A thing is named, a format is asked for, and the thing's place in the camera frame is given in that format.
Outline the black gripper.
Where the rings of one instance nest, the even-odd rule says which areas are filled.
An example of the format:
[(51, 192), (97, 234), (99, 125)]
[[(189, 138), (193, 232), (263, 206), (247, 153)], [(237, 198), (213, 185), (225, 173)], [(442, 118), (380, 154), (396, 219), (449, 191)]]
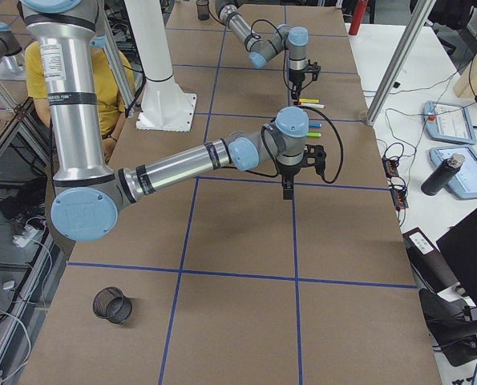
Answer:
[(301, 94), (301, 84), (305, 81), (306, 70), (288, 69), (289, 81), (291, 82), (291, 100), (298, 101)]
[(301, 171), (299, 164), (278, 164), (279, 173), (281, 175), (281, 183), (283, 187), (283, 199), (291, 201), (293, 199), (294, 178)]

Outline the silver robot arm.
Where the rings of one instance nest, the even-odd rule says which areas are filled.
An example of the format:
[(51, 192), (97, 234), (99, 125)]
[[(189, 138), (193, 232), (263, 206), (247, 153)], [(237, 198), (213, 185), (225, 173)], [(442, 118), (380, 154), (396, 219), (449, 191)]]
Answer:
[(288, 64), (288, 76), (284, 81), (292, 101), (297, 102), (305, 89), (305, 77), (311, 74), (311, 80), (316, 81), (321, 71), (317, 62), (311, 62), (307, 58), (308, 30), (303, 26), (280, 24), (274, 27), (272, 37), (264, 39), (238, 12), (243, 4), (243, 1), (216, 1), (215, 11), (219, 22), (243, 43), (249, 53), (249, 60), (257, 69), (264, 67), (281, 52), (289, 54), (285, 61)]
[[(293, 176), (309, 167), (309, 117), (299, 106), (282, 108), (259, 132), (234, 132), (135, 169), (112, 170), (103, 154), (91, 46), (101, 43), (107, 24), (103, 1), (20, 1), (26, 28), (37, 39), (47, 102), (59, 157), (53, 176), (51, 221), (64, 237), (93, 241), (114, 227), (121, 209), (183, 180), (233, 164), (249, 172), (272, 160), (280, 168), (283, 199), (291, 199)], [(278, 26), (277, 36), (262, 40), (237, 9), (246, 1), (215, 1), (218, 22), (237, 36), (255, 68), (282, 51), (289, 53), (289, 81), (301, 85), (309, 70), (308, 31)], [(126, 5), (146, 78), (139, 129), (188, 132), (196, 94), (176, 83), (160, 5)]]

